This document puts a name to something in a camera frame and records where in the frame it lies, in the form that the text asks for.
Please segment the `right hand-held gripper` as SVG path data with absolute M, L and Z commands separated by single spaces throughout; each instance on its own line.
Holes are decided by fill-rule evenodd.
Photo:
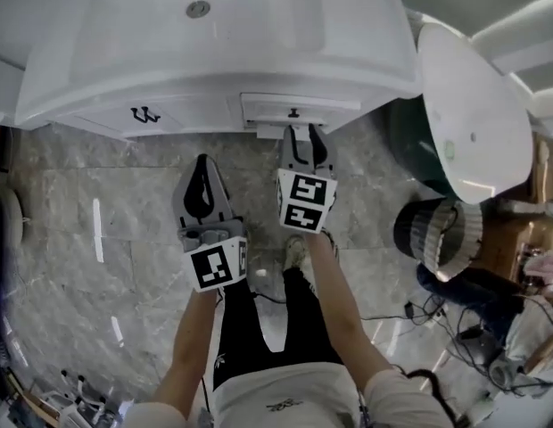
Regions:
M 336 198 L 336 147 L 320 126 L 309 124 L 313 173 L 305 146 L 296 138 L 292 126 L 285 128 L 277 170 L 279 224 L 301 232 L 320 232 Z

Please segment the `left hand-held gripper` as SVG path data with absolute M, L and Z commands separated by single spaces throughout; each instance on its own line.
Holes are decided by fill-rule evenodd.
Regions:
M 231 219 L 229 200 L 219 167 L 207 154 L 197 156 L 174 189 L 172 208 L 182 227 L 182 268 L 197 292 L 235 284 L 247 275 L 246 231 L 240 218 Z

